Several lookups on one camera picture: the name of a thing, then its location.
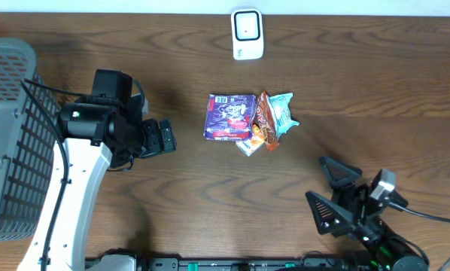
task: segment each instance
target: white barcode scanner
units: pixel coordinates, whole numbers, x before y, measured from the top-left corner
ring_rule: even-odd
[[[262,14],[254,8],[232,13],[233,58],[259,59],[263,55]]]

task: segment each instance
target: snack package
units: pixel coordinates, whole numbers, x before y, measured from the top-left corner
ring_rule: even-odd
[[[208,140],[243,141],[252,137],[254,95],[210,95],[203,135]]]
[[[250,139],[246,139],[242,142],[236,142],[235,144],[239,147],[240,150],[247,154],[247,156],[251,156],[256,150],[260,148],[265,142],[263,140],[263,134],[260,130],[259,126],[254,124],[252,126],[253,135]]]
[[[297,121],[292,120],[288,104],[292,99],[293,93],[281,94],[270,97],[273,111],[275,112],[275,119],[277,120],[277,137],[280,138],[292,126],[299,125]]]
[[[275,150],[278,147],[277,120],[269,96],[265,91],[257,98],[257,122],[262,130],[267,150]]]

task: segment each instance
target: barcode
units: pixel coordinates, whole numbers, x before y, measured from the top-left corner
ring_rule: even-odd
[[[215,102],[227,103],[228,102],[228,98],[225,97],[225,96],[216,96],[215,97]]]

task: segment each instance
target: purple box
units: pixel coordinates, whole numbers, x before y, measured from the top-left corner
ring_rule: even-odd
[[[203,135],[208,140],[242,141],[252,137],[255,95],[210,95]]]

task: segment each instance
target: wood grain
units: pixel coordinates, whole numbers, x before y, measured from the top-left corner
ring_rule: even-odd
[[[228,16],[0,14],[0,37],[38,54],[51,86],[89,93],[98,68],[140,80],[149,117],[172,120],[178,149],[107,173],[87,245],[183,257],[300,256],[360,248],[319,236],[304,193],[330,195],[317,158],[397,173],[420,212],[450,218],[450,18],[265,16],[264,57],[232,58]],[[272,153],[245,157],[208,142],[209,93],[293,92],[300,126]],[[59,96],[61,102],[70,97]],[[450,225],[396,211],[384,219],[422,247],[437,269]],[[0,243],[14,269],[30,239]]]

